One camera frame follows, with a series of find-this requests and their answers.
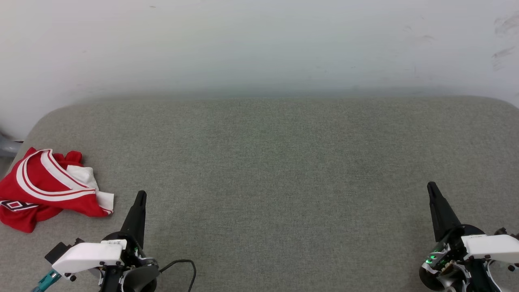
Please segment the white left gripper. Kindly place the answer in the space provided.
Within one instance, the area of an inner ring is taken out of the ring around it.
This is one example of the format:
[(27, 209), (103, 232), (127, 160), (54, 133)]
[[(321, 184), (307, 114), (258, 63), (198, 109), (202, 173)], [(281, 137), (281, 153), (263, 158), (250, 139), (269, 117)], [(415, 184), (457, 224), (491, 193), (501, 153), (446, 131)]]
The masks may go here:
[(126, 249), (118, 245), (89, 242), (76, 243), (58, 259), (52, 268), (65, 276), (98, 269), (102, 280), (154, 281), (158, 277), (156, 259), (147, 257), (144, 248), (147, 193), (139, 191), (120, 232), (103, 240), (127, 240)]

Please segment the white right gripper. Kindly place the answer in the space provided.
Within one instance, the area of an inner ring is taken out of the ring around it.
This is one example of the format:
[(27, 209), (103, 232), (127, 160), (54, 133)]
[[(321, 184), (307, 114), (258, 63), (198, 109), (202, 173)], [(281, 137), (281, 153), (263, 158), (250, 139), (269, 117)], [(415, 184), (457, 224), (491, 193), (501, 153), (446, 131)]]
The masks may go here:
[(436, 245), (436, 264), (473, 260), (519, 264), (519, 240), (508, 235), (487, 235), (461, 224), (435, 182), (427, 184)]

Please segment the red and white shirt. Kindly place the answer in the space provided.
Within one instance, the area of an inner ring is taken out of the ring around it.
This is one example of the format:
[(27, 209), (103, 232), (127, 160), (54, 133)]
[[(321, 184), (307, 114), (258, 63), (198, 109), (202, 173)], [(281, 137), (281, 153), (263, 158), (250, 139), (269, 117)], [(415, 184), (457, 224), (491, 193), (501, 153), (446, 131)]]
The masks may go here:
[(83, 165), (81, 152), (63, 155), (50, 148), (30, 148), (0, 180), (0, 222), (31, 233), (37, 223), (63, 210), (109, 216), (114, 198), (99, 189), (93, 169)]

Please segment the grey fabric sofa seat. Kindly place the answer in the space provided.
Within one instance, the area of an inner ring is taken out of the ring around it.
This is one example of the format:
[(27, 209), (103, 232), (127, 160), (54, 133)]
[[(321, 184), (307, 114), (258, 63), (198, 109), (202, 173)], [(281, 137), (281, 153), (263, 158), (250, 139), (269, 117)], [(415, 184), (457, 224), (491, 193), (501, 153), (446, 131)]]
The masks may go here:
[(519, 232), (519, 108), (489, 98), (85, 103), (29, 147), (82, 152), (114, 213), (0, 223), (0, 292), (30, 292), (58, 242), (118, 231), (139, 190), (145, 253), (193, 260), (192, 292), (429, 292), (429, 181), (462, 223)]

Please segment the grey rounded metal part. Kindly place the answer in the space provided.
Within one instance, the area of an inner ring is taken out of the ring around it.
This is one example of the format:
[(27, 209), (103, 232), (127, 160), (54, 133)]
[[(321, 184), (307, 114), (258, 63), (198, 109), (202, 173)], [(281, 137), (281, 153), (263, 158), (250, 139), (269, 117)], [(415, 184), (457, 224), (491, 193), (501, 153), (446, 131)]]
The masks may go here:
[(0, 131), (0, 158), (16, 157), (22, 144), (23, 141), (15, 141)]

